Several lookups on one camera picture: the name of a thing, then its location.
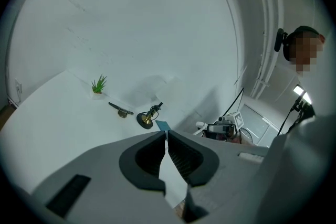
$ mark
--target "black rectangular strip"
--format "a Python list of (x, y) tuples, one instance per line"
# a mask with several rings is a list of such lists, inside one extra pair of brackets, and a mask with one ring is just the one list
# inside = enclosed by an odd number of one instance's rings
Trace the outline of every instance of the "black rectangular strip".
[(75, 175), (59, 193), (47, 204), (47, 208), (60, 217), (64, 217), (86, 188), (91, 178)]

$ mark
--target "lamp base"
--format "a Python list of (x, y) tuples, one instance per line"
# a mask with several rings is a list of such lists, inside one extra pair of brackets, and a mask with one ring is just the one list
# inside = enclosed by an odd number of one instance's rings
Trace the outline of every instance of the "lamp base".
[(146, 119), (146, 115), (144, 113), (138, 114), (136, 120), (141, 125), (141, 127), (147, 130), (153, 127), (153, 121)]

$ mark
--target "hat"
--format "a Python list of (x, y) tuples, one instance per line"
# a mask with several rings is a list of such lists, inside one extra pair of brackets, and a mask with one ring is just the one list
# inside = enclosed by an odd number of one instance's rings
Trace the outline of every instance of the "hat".
[(291, 33), (284, 41), (283, 41), (283, 44), (284, 44), (284, 48), (283, 48), (283, 56), (285, 57), (285, 59), (287, 61), (290, 60), (289, 58), (289, 43), (291, 42), (291, 40), (293, 39), (294, 36), (296, 36), (298, 33), (302, 33), (302, 32), (311, 32), (311, 33), (314, 33), (316, 35), (319, 35), (319, 33), (314, 29), (314, 28), (311, 28), (309, 26), (300, 26), (298, 28), (295, 29), (295, 31), (293, 33)]

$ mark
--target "desk lamp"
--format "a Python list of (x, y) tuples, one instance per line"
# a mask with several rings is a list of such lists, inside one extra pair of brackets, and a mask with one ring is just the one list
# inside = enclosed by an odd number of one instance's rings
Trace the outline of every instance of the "desk lamp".
[(162, 104), (170, 106), (179, 103), (182, 99), (182, 90), (182, 81), (178, 78), (173, 78), (156, 93), (156, 97), (161, 101), (160, 104), (152, 106), (147, 112), (138, 114), (136, 117), (137, 122), (145, 129), (153, 127), (153, 120), (159, 116)]

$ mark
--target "blue object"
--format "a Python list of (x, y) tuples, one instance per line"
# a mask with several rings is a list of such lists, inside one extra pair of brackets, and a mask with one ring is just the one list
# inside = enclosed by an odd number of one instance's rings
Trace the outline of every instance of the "blue object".
[(157, 123), (157, 125), (158, 125), (158, 127), (159, 127), (159, 129), (161, 131), (169, 131), (169, 130), (171, 130), (170, 127), (169, 127), (169, 125), (168, 125), (168, 123), (167, 123), (167, 121), (156, 121), (156, 123)]

